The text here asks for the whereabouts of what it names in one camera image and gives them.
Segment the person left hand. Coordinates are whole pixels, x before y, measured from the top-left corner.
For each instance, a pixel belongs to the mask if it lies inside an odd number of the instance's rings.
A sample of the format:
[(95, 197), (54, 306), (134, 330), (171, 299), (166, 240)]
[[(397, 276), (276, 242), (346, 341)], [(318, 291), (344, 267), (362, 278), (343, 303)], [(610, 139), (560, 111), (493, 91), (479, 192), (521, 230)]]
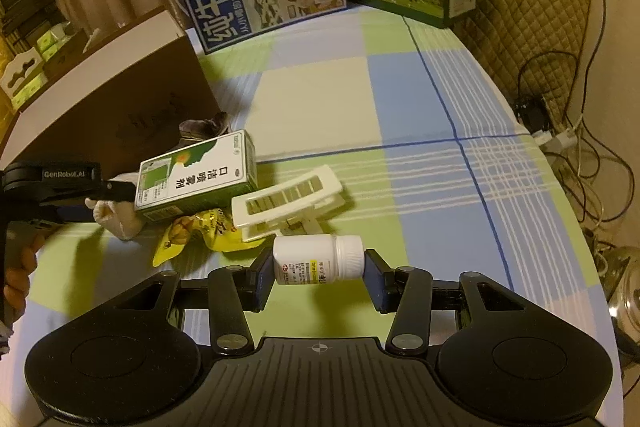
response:
[(6, 269), (6, 283), (3, 286), (3, 297), (19, 319), (25, 312), (26, 300), (30, 291), (29, 277), (38, 267), (37, 253), (44, 244), (44, 237), (36, 235), (32, 245), (21, 251), (20, 264), (16, 268)]

